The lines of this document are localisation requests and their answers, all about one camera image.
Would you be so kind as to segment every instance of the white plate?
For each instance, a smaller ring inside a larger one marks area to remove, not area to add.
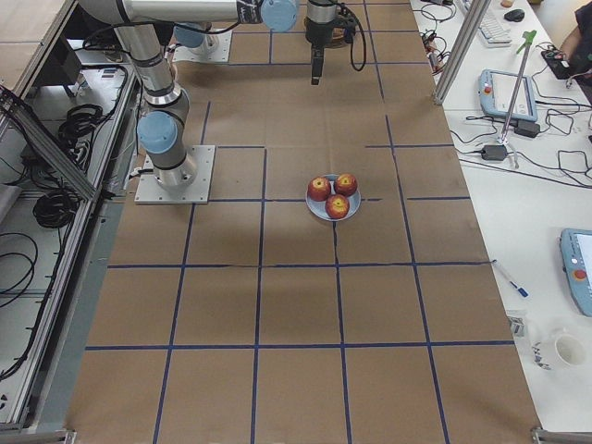
[[[329,179],[329,182],[331,182],[331,194],[336,194],[335,189],[333,188],[333,182],[335,182],[335,179],[338,177],[338,174],[325,174],[325,177],[327,179]],[[353,215],[355,215],[355,212],[358,211],[358,208],[360,208],[360,201],[362,200],[362,196],[360,195],[360,190],[358,189],[354,194],[349,196],[347,199],[348,199],[348,201],[350,201],[350,211],[348,211],[348,214],[345,215],[345,217],[342,217],[341,219],[333,219],[333,218],[329,217],[329,215],[327,214],[327,211],[325,211],[325,201],[322,201],[322,202],[314,201],[310,197],[308,197],[308,193],[306,194],[306,204],[308,205],[308,208],[313,212],[313,214],[315,216],[320,217],[323,220],[329,220],[331,222],[333,222],[333,221],[339,222],[340,220],[348,219],[348,218],[352,217]]]

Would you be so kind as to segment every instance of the blue pen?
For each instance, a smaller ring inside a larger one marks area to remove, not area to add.
[[[516,281],[514,279],[512,279],[512,277],[510,276],[510,274],[508,273],[508,271],[506,271],[506,269],[500,265],[500,263],[498,262],[497,259],[494,259],[493,261],[491,261],[491,264],[493,266],[495,266],[499,273],[504,276],[506,278],[506,280],[508,282],[510,282],[510,284],[523,296],[526,297],[528,296],[528,292],[520,285],[518,285],[516,283]]]

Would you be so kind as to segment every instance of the green clip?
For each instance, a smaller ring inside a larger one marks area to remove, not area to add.
[[[518,51],[516,51],[516,54],[520,54],[520,52],[526,48],[526,46],[531,46],[533,44],[533,41],[535,40],[535,36],[537,35],[537,30],[534,31],[525,31],[524,34],[522,34],[523,38],[524,38],[524,43],[522,43],[522,46],[518,48]]]

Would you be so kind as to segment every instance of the white keyboard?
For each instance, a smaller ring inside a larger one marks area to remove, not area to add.
[[[466,13],[471,7],[471,0],[460,0],[460,2]],[[483,37],[485,45],[490,48],[501,48],[512,44],[509,32],[501,27],[500,21],[489,10],[486,11],[481,26],[479,26],[479,33]]]

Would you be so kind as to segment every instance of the red apple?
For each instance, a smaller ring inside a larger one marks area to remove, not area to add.
[[[308,182],[307,195],[316,202],[323,202],[331,194],[331,182],[320,176]]]
[[[358,191],[358,180],[350,173],[339,174],[333,183],[333,187],[337,194],[343,194],[346,197],[351,196]]]
[[[332,194],[325,202],[325,211],[332,219],[342,219],[350,211],[350,201],[341,194]]]

